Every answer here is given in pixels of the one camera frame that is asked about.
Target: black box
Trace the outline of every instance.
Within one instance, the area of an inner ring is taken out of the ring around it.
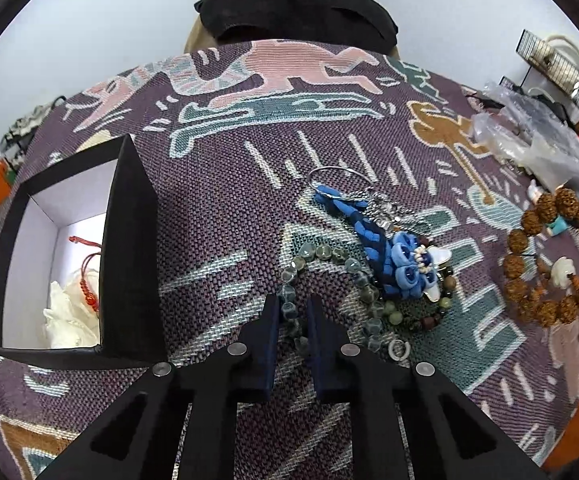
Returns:
[[[0,355],[64,370],[167,360],[156,269],[157,208],[130,136],[75,153],[23,182],[0,234]],[[98,230],[99,239],[92,241],[102,241],[101,343],[49,349],[42,313],[49,285],[78,268],[83,251],[93,252],[67,240],[83,230],[93,238]]]

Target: white charm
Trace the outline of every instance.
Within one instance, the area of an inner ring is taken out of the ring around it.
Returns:
[[[439,287],[439,282],[436,281],[430,288],[426,288],[423,294],[427,296],[427,299],[432,303],[438,303],[441,301],[441,288]]]
[[[437,269],[444,266],[446,263],[448,263],[448,261],[451,260],[451,251],[449,249],[441,249],[435,245],[432,245],[427,248],[427,252],[429,253],[429,256],[431,256],[432,264]]]
[[[572,285],[572,280],[569,279],[570,274],[576,274],[576,268],[573,266],[573,260],[562,257],[555,261],[552,266],[552,286],[566,290]]]

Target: plastic bag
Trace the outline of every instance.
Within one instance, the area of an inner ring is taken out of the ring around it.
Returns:
[[[472,137],[474,142],[486,146],[498,161],[513,160],[522,166],[529,145],[487,113],[472,117]]]
[[[509,155],[506,158],[512,158],[519,166],[530,169],[550,191],[554,192],[559,186],[569,182],[579,193],[579,138],[576,133],[535,99],[491,82],[485,85],[483,93],[505,105],[501,115],[512,120],[521,129],[521,134],[515,136],[500,125],[505,132],[480,119],[477,124],[486,128],[484,138],[492,136],[505,139],[505,149]],[[509,144],[509,136],[514,136],[518,144]],[[501,144],[503,141],[489,142]],[[529,146],[529,149],[521,150],[523,145]]]

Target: metal screw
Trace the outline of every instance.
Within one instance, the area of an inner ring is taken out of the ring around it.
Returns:
[[[436,371],[436,368],[434,368],[434,365],[431,363],[418,363],[416,365],[416,371],[419,373],[419,375],[422,375],[424,377],[431,377],[432,375],[434,375],[434,372]]]
[[[165,377],[171,371],[172,371],[172,365],[170,365],[169,363],[166,363],[166,362],[156,363],[152,367],[152,373],[156,377]]]
[[[230,355],[243,355],[245,352],[247,352],[247,346],[239,341],[228,346],[228,354]]]
[[[346,343],[341,346],[341,353],[348,357],[355,357],[361,353],[361,349],[354,343]]]

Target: white figurine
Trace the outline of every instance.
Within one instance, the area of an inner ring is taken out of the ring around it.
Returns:
[[[532,180],[527,187],[527,198],[534,205],[537,204],[541,195],[544,195],[545,193],[546,191],[540,187],[535,180]]]
[[[566,290],[572,285],[569,276],[576,274],[576,268],[573,266],[573,260],[562,257],[556,260],[552,266],[551,283],[553,286]]]

